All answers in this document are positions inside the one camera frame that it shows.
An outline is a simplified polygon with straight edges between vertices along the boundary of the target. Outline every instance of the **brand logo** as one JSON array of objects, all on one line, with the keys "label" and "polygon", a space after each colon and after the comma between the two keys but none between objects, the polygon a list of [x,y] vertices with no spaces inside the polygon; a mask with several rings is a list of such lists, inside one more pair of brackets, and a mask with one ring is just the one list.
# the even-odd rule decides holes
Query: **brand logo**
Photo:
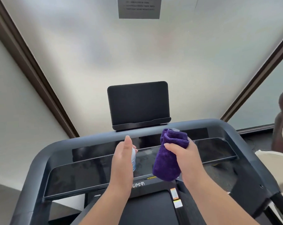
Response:
[{"label": "brand logo", "polygon": [[140,186],[144,186],[144,182],[137,182],[137,183],[133,183],[132,188],[136,188],[136,187],[140,187]]}]

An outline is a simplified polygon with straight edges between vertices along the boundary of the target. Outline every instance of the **hand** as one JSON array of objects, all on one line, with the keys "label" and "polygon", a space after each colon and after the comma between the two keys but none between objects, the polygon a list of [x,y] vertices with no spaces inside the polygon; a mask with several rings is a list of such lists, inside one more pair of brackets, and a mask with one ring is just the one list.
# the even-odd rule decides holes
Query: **hand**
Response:
[{"label": "hand", "polygon": [[190,143],[186,149],[169,143],[164,144],[164,146],[177,156],[177,162],[182,172],[182,180],[189,189],[209,176],[204,170],[197,146],[190,138],[188,140]]},{"label": "hand", "polygon": [[131,162],[132,140],[129,136],[120,142],[114,152],[111,162],[111,175],[108,189],[122,193],[129,198],[133,184],[133,167]]}]

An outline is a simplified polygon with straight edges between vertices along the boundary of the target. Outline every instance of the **white wall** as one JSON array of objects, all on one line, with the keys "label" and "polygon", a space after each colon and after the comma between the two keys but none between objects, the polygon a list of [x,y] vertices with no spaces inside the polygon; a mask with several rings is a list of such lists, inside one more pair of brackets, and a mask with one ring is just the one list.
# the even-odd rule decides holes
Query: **white wall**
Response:
[{"label": "white wall", "polygon": [[107,87],[166,81],[172,121],[220,118],[283,38],[283,0],[2,0],[81,136],[111,131]]},{"label": "white wall", "polygon": [[[0,184],[21,190],[35,155],[64,139],[68,136],[0,41]],[[78,202],[64,204],[80,208]]]},{"label": "white wall", "polygon": [[235,129],[272,124],[280,112],[283,92],[283,60],[228,121]]}]

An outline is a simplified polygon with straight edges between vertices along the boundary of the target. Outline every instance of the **purple microfiber towel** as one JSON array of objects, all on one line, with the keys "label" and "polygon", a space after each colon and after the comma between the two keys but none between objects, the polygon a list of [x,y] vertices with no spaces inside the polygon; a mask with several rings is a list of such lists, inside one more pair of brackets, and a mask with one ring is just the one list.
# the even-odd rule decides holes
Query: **purple microfiber towel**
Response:
[{"label": "purple microfiber towel", "polygon": [[173,181],[179,177],[181,170],[176,155],[167,150],[165,143],[174,143],[187,148],[190,143],[187,134],[178,130],[164,129],[160,137],[161,146],[153,166],[153,174],[164,181]]}]

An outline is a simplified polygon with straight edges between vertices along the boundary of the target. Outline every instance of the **right hand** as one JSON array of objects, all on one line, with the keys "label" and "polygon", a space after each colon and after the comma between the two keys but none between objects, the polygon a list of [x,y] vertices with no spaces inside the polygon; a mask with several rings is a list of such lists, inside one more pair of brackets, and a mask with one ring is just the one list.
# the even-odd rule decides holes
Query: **right hand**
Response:
[{"label": "right hand", "polygon": [[186,149],[169,143],[164,144],[164,146],[177,156],[177,162],[182,172],[182,180],[189,189],[209,176],[204,170],[197,146],[190,138],[188,140],[190,143]]}]

